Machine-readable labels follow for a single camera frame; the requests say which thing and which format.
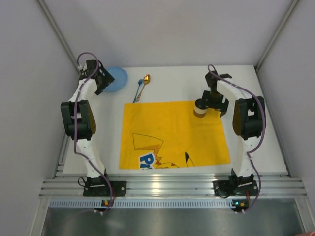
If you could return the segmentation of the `gold metal spoon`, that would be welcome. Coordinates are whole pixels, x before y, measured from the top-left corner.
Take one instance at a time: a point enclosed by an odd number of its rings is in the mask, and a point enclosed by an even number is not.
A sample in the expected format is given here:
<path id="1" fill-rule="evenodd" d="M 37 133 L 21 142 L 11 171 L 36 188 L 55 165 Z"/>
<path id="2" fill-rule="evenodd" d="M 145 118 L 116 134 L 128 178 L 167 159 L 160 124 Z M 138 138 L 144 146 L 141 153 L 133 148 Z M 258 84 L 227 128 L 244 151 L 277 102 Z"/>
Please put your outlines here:
<path id="1" fill-rule="evenodd" d="M 150 74 L 146 74 L 145 77 L 143 78 L 143 87 L 142 87 L 141 91 L 139 92 L 138 96 L 136 97 L 136 102 L 138 102 L 140 100 L 142 91 L 143 91 L 144 87 L 150 82 L 150 80 L 151 80 Z"/>

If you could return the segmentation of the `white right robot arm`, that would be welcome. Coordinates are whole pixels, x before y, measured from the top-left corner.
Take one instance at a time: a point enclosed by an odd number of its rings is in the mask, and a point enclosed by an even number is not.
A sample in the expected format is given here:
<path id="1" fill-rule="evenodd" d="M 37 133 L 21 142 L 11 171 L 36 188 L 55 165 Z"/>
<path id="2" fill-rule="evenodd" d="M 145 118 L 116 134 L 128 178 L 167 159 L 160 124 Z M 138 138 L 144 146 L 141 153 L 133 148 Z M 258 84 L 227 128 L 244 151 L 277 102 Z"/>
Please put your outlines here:
<path id="1" fill-rule="evenodd" d="M 254 182 L 251 153 L 256 152 L 264 139 L 266 128 L 265 101 L 243 88 L 229 74 L 218 74 L 213 65 L 205 75 L 209 91 L 204 91 L 195 101 L 194 115 L 203 117 L 210 109 L 224 116 L 233 112 L 232 128 L 237 136 L 236 162 L 228 177 L 232 188 L 243 187 Z"/>

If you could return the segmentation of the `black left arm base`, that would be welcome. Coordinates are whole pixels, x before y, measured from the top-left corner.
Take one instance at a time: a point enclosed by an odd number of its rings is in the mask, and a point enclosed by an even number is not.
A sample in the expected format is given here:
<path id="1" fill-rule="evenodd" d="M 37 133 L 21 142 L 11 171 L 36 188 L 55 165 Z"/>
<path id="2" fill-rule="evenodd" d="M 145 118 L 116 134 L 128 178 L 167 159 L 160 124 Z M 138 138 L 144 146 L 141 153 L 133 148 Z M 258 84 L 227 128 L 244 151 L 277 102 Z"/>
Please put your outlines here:
<path id="1" fill-rule="evenodd" d="M 126 181 L 109 181 L 110 186 L 106 180 L 99 176 L 98 178 L 90 178 L 84 182 L 84 197 L 123 197 L 126 194 Z"/>

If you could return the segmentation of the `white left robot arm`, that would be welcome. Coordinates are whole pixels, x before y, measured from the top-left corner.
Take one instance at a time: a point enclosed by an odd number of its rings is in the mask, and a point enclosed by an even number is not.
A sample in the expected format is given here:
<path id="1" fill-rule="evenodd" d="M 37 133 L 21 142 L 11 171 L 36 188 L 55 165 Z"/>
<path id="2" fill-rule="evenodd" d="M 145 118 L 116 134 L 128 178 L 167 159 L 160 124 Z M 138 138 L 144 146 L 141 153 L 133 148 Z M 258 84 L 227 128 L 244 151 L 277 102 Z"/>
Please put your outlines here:
<path id="1" fill-rule="evenodd" d="M 90 100 L 100 95 L 114 78 L 97 59 L 87 60 L 79 66 L 79 82 L 73 96 L 61 103 L 61 114 L 65 133 L 74 141 L 74 153 L 84 159 L 87 169 L 85 187 L 100 187 L 108 183 L 106 168 L 100 160 L 93 135 L 96 120 Z"/>

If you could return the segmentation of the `blue handled fork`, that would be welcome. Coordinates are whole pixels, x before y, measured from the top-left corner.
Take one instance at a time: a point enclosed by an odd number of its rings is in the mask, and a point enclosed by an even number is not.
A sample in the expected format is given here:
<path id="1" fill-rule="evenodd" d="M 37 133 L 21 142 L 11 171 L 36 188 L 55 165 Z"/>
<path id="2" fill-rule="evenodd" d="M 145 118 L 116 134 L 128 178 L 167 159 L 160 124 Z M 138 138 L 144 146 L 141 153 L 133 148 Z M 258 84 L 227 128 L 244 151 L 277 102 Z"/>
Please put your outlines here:
<path id="1" fill-rule="evenodd" d="M 137 99 L 137 96 L 138 96 L 138 93 L 139 93 L 139 90 L 140 90 L 140 87 L 141 87 L 142 84 L 143 84 L 143 79 L 140 79 L 140 80 L 138 81 L 138 88 L 137 88 L 137 91 L 136 91 L 136 93 L 135 93 L 135 97 L 134 97 L 134 99 L 133 99 L 133 103 L 136 102 L 136 99 Z"/>

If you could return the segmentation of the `brown and white metal cup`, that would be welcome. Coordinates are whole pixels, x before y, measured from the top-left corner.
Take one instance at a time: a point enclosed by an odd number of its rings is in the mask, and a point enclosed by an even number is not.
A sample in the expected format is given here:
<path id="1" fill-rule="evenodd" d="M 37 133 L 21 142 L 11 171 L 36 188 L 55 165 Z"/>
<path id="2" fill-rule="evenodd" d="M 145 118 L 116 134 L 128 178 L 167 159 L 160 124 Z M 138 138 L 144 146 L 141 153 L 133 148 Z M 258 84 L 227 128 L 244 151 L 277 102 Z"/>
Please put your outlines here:
<path id="1" fill-rule="evenodd" d="M 206 115 L 206 112 L 207 112 L 207 108 L 197 108 L 194 106 L 193 114 L 196 117 L 202 118 Z"/>

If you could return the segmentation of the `yellow Pikachu cloth placemat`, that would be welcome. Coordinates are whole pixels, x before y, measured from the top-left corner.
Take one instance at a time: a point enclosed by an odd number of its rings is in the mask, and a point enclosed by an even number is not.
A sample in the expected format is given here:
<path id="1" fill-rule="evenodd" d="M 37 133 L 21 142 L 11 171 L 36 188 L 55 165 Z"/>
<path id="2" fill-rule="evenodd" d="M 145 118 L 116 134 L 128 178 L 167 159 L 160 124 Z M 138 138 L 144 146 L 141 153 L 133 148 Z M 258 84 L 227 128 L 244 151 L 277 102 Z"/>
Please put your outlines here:
<path id="1" fill-rule="evenodd" d="M 194 101 L 124 106 L 120 169 L 157 170 L 230 164 L 220 112 L 193 114 Z"/>

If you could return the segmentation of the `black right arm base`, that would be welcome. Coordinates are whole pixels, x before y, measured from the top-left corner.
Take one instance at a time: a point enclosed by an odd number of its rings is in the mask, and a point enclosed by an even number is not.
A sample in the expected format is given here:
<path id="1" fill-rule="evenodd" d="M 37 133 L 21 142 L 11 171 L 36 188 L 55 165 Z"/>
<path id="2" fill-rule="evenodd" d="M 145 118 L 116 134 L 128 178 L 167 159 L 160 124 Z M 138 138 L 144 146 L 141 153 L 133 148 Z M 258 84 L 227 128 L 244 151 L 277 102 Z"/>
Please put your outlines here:
<path id="1" fill-rule="evenodd" d="M 256 181 L 234 186 L 228 180 L 218 180 L 213 182 L 215 196 L 228 198 L 230 196 L 256 196 L 258 194 L 258 186 Z"/>

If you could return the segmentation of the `blue round plate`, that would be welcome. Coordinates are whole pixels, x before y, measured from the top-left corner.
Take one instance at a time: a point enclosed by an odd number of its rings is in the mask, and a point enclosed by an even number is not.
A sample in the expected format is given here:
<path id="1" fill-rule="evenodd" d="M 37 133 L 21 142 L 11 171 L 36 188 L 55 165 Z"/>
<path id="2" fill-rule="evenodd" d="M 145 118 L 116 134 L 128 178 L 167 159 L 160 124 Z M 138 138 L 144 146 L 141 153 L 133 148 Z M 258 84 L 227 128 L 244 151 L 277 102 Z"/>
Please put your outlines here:
<path id="1" fill-rule="evenodd" d="M 109 74 L 114 78 L 114 81 L 107 86 L 103 91 L 104 92 L 117 92 L 121 90 L 127 83 L 128 75 L 127 72 L 117 66 L 111 66 L 106 69 Z"/>

